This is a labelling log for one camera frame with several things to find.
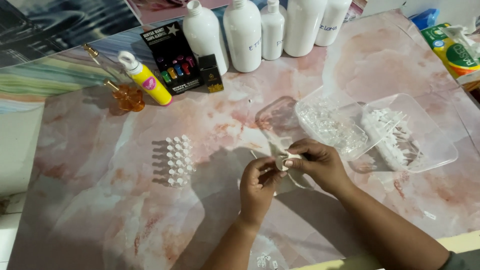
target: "blue object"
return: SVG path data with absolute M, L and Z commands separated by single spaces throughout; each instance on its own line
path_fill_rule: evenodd
M 409 20 L 411 20 L 421 31 L 435 25 L 438 13 L 440 13 L 440 10 L 438 9 L 427 9 L 420 14 L 411 16 Z
M 183 76 L 183 71 L 181 70 L 179 64 L 174 65 L 173 68 L 175 69 L 175 71 L 177 72 L 177 74 L 178 74 L 179 76 Z

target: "black box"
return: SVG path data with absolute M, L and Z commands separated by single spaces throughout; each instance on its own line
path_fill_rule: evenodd
M 168 74 L 171 82 L 167 83 L 162 76 L 158 78 L 170 94 L 178 95 L 203 85 L 195 57 L 178 22 L 155 28 L 140 35 L 152 51 L 158 70 L 166 72 L 169 68 L 174 69 L 174 74 L 177 78 L 172 79 L 172 76 Z M 177 59 L 179 56 L 183 56 L 183 60 Z M 185 63 L 189 66 L 188 71 L 190 74 L 187 74 L 182 68 L 182 65 Z M 176 64 L 180 66 L 179 69 L 183 72 L 182 76 L 174 68 Z
M 222 76 L 216 65 L 215 54 L 200 56 L 198 58 L 198 67 L 200 68 L 200 75 L 210 93 L 223 90 Z

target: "white bottle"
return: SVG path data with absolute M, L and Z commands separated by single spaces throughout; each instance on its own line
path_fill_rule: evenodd
M 328 46 L 334 42 L 351 3 L 352 0 L 328 0 L 315 40 L 316 45 Z
M 262 57 L 275 60 L 282 55 L 287 10 L 278 0 L 268 0 L 262 16 Z
M 251 72 L 262 62 L 260 11 L 250 0 L 233 0 L 225 9 L 223 26 L 232 64 L 240 72 Z
M 218 70 L 221 75 L 225 74 L 230 62 L 218 18 L 213 11 L 202 7 L 198 0 L 189 2 L 187 10 L 188 14 L 183 18 L 183 33 L 196 59 L 215 54 Z
M 288 0 L 286 53 L 300 57 L 312 50 L 326 4 L 327 0 Z

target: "sleeve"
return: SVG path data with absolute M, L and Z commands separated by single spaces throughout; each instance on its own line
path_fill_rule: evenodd
M 471 268 L 458 254 L 450 251 L 450 256 L 439 270 L 471 270 Z

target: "marble table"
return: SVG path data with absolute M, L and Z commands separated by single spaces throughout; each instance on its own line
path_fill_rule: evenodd
M 480 111 L 421 35 L 396 11 L 344 24 L 328 48 L 284 55 L 254 72 L 230 70 L 225 91 L 150 100 L 118 113 L 102 86 L 48 98 L 8 269 L 198 268 L 240 209 L 238 182 L 250 150 L 269 136 L 306 136 L 295 102 L 321 85 L 357 102 L 412 95 L 459 151 L 424 173 L 391 172 L 375 150 L 345 162 L 353 182 L 429 235 L 480 229 Z M 166 184 L 166 137 L 187 135 L 196 172 Z M 279 194 L 255 239 L 249 269 L 291 269 L 365 253 L 340 203 L 317 191 Z

